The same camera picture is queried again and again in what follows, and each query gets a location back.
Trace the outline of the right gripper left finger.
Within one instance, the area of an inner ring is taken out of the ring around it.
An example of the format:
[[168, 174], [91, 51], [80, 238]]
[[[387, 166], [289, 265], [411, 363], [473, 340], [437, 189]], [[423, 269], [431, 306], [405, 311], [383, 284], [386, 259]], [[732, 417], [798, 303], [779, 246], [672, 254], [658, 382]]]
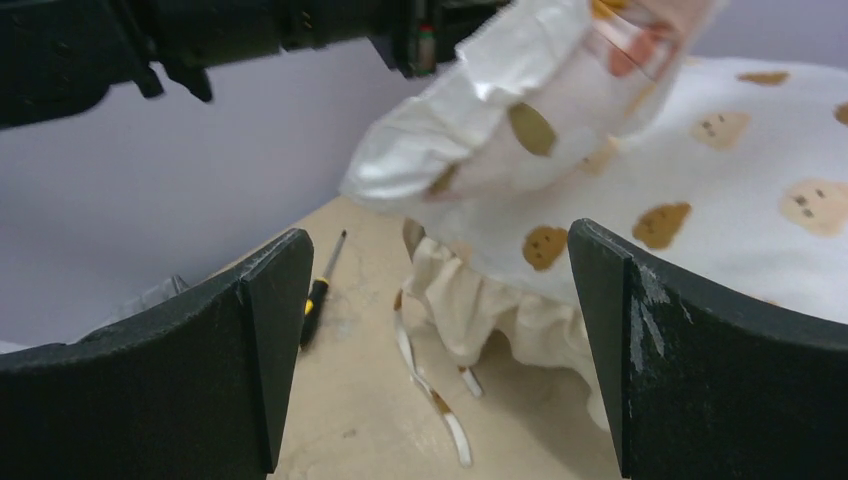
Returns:
[[5, 479], [263, 479], [281, 451], [309, 235], [71, 344], [1, 358]]

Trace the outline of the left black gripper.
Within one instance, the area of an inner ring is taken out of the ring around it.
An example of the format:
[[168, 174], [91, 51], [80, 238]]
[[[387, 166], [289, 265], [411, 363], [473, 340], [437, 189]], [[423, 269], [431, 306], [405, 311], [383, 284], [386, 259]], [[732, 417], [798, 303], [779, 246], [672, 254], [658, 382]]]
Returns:
[[381, 3], [368, 40], [392, 71], [407, 79], [434, 75], [455, 59], [455, 47], [502, 7], [502, 0], [394, 0]]

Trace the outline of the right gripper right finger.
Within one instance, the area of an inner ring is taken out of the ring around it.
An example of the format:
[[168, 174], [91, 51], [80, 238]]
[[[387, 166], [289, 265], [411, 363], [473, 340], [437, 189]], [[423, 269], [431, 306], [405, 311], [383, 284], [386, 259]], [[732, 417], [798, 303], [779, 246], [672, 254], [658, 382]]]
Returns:
[[568, 252], [620, 473], [843, 479], [847, 328], [734, 292], [589, 220]]

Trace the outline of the floral print small pillow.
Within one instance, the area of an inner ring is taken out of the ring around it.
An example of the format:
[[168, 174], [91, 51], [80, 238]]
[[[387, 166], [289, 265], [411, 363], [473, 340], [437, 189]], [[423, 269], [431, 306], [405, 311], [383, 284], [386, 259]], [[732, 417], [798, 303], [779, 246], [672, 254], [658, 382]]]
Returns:
[[340, 190], [378, 210], [541, 189], [665, 103], [719, 1], [516, 1], [376, 121]]

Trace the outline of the bear print white cushion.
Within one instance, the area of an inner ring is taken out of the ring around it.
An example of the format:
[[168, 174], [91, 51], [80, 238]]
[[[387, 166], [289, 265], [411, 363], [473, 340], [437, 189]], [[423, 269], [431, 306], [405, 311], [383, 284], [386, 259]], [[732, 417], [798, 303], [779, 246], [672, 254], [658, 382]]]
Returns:
[[517, 360], [579, 372], [594, 420], [610, 429], [571, 225], [589, 219], [734, 292], [847, 328], [847, 74], [701, 60], [638, 134], [547, 189], [462, 213], [457, 233], [411, 248], [404, 293], [462, 369], [500, 331]]

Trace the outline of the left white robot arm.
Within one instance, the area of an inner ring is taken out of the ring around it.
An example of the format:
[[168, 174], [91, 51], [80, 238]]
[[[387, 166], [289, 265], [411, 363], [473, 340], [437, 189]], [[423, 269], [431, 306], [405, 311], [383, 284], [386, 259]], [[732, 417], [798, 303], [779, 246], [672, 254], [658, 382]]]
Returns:
[[388, 68], [426, 77], [498, 9], [496, 1], [5, 1], [1, 125], [83, 113], [123, 83], [153, 99], [170, 79], [207, 103], [210, 68], [358, 39]]

